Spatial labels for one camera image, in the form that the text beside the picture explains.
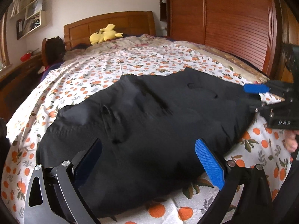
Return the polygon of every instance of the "pikachu plush toy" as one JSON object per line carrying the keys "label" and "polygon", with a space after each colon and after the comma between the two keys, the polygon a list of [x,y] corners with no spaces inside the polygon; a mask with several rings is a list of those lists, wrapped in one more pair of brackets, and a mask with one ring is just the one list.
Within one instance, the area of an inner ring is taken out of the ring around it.
{"label": "pikachu plush toy", "polygon": [[99,32],[92,34],[89,40],[92,45],[102,43],[104,41],[114,40],[116,37],[123,37],[123,33],[117,33],[113,29],[114,24],[108,24],[106,28],[100,29]]}

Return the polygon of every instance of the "orange floral bedding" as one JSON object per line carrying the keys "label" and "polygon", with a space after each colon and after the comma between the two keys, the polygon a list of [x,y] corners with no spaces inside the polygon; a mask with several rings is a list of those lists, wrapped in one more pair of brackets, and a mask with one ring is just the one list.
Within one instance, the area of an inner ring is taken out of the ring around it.
{"label": "orange floral bedding", "polygon": [[[50,71],[7,124],[11,149],[2,176],[1,197],[14,217],[24,223],[24,201],[36,164],[36,149],[47,127],[55,120],[58,110],[65,105],[82,102],[128,73],[167,76],[191,67],[241,85],[267,80],[258,72],[251,73],[250,68],[231,55],[227,60],[225,55],[215,55],[211,53],[213,50],[205,49],[185,41],[170,42],[164,38],[143,35],[67,53],[66,62],[59,69]],[[267,103],[279,101],[271,94],[261,97]],[[259,114],[240,143],[225,158],[243,167],[261,164],[267,174],[272,198],[277,195],[292,162],[284,148],[283,132],[268,129],[265,119]],[[236,193],[226,220],[231,218],[241,190],[242,186]],[[218,188],[204,174],[196,182],[190,183],[188,188],[100,221],[115,223],[117,220],[121,224],[193,224],[207,211],[217,192]]]}

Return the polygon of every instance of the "window frame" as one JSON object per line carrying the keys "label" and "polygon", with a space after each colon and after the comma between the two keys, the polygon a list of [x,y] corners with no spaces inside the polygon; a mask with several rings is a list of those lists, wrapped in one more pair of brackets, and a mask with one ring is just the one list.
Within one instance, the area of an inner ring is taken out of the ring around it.
{"label": "window frame", "polygon": [[2,61],[2,70],[10,65],[6,42],[6,21],[7,11],[0,20],[0,56]]}

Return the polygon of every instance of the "wooden wardrobe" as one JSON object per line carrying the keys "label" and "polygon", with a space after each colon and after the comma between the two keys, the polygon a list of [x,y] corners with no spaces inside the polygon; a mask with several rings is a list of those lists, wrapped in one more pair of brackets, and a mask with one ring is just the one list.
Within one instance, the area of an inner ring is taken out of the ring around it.
{"label": "wooden wardrobe", "polygon": [[168,0],[167,5],[171,38],[233,54],[270,78],[284,69],[280,0]]}

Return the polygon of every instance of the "screw head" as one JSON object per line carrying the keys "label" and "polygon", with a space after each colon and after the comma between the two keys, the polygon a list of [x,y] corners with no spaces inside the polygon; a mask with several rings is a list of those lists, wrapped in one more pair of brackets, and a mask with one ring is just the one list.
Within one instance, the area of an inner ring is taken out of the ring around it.
{"label": "screw head", "polygon": [[71,164],[71,162],[69,160],[66,160],[62,163],[62,166],[67,167]]}
{"label": "screw head", "polygon": [[236,166],[236,163],[232,160],[229,160],[229,161],[227,161],[227,165],[230,167],[234,167],[234,166]]}
{"label": "screw head", "polygon": [[40,170],[40,169],[41,169],[41,164],[36,165],[34,169],[35,169],[36,171]]}
{"label": "screw head", "polygon": [[257,170],[260,170],[260,171],[263,170],[263,167],[260,164],[258,164],[256,167],[257,167]]}

